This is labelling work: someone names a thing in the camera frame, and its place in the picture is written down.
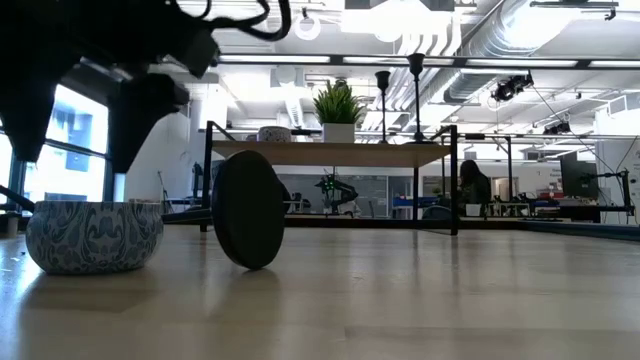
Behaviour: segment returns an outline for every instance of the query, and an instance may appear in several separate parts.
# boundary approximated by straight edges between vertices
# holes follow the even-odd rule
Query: small white bowl
[[[258,141],[291,142],[291,130],[283,126],[263,126],[258,131]]]

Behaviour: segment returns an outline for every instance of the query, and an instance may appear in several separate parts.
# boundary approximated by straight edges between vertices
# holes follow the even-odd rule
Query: white pot
[[[355,131],[354,124],[322,124],[322,142],[353,144]]]

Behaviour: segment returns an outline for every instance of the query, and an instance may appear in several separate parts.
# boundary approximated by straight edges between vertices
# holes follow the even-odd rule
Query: green plant
[[[333,85],[327,81],[326,90],[320,90],[313,103],[320,124],[355,124],[364,112],[351,87],[340,80]]]

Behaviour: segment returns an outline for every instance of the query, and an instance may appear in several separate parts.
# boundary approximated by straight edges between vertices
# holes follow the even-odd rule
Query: black candle holder
[[[387,96],[387,89],[389,88],[389,76],[391,76],[391,73],[388,71],[378,71],[376,73],[376,79],[378,79],[378,89],[380,89],[380,91],[382,92],[382,141],[380,141],[380,144],[388,144],[386,119],[387,106],[385,103],[385,98]]]
[[[416,133],[413,139],[416,143],[424,141],[424,134],[420,127],[420,74],[424,70],[424,54],[415,53],[408,56],[409,59],[409,71],[413,74],[413,82],[416,89]]]

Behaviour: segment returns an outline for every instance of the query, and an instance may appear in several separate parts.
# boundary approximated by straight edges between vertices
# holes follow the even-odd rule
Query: computer monitor
[[[560,159],[562,191],[565,197],[598,199],[598,169],[596,164],[578,161],[575,157]]]

